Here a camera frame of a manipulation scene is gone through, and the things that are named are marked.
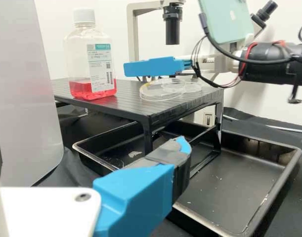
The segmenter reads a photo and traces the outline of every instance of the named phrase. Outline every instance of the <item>bottle label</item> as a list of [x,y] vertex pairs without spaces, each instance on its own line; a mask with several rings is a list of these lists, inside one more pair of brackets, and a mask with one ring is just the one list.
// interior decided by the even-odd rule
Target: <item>bottle label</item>
[[91,91],[99,92],[115,88],[112,71],[111,45],[87,44]]

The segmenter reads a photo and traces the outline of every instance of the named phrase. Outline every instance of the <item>clear petri dish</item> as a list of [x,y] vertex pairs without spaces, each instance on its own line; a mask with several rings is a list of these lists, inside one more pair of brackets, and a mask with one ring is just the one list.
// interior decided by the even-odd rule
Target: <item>clear petri dish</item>
[[186,83],[176,78],[150,81],[140,87],[140,97],[147,101],[167,101],[186,92]]
[[200,82],[186,82],[186,93],[196,93],[202,90],[202,84]]

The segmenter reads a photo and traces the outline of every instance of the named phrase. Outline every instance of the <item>plastic bottle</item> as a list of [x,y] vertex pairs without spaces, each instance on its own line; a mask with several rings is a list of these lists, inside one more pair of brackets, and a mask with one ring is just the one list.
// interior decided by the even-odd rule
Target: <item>plastic bottle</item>
[[64,39],[71,94],[86,100],[116,94],[110,37],[96,29],[93,9],[75,9],[74,23]]

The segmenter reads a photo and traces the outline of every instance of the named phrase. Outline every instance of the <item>plastic tray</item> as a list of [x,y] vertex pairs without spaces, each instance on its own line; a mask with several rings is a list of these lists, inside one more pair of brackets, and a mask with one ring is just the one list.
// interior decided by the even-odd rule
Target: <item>plastic tray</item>
[[[202,126],[176,121],[153,134],[153,146],[184,135],[191,139]],[[193,147],[191,166],[212,150],[208,133]],[[73,148],[91,169],[105,175],[144,156],[143,129],[137,123],[77,142]],[[175,211],[221,236],[251,236],[275,200],[301,155],[285,144],[222,132],[222,152],[194,175]],[[183,220],[170,217],[183,226]]]

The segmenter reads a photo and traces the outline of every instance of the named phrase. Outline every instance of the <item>black shelf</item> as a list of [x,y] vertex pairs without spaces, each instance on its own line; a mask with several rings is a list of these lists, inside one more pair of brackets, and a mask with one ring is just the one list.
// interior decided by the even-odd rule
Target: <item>black shelf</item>
[[169,101],[149,102],[139,96],[142,85],[139,81],[118,79],[115,96],[87,101],[73,98],[67,79],[52,80],[57,101],[141,123],[146,154],[153,150],[152,131],[210,105],[216,105],[216,132],[221,139],[223,89],[203,87],[200,92],[183,94]]

